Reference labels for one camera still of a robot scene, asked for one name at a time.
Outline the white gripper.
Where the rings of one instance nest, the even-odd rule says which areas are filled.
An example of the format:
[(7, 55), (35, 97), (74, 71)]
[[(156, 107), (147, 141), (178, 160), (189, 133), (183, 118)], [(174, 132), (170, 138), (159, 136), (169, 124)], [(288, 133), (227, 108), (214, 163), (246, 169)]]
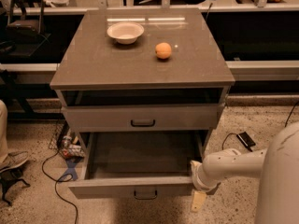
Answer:
[(206, 192), (212, 191), (219, 184), (204, 171), (204, 165), (199, 161), (190, 161), (192, 169), (192, 182), (197, 190), (192, 191), (191, 211), (198, 212), (206, 200)]

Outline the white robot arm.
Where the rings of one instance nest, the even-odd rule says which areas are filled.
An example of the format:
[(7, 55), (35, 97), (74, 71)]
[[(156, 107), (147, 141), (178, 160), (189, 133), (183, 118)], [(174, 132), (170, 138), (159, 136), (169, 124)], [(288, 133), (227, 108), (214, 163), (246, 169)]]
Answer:
[(192, 161), (192, 182), (209, 192), (224, 179), (258, 178), (255, 224), (299, 224), (299, 123), (281, 130), (268, 148), (242, 154), (235, 148)]

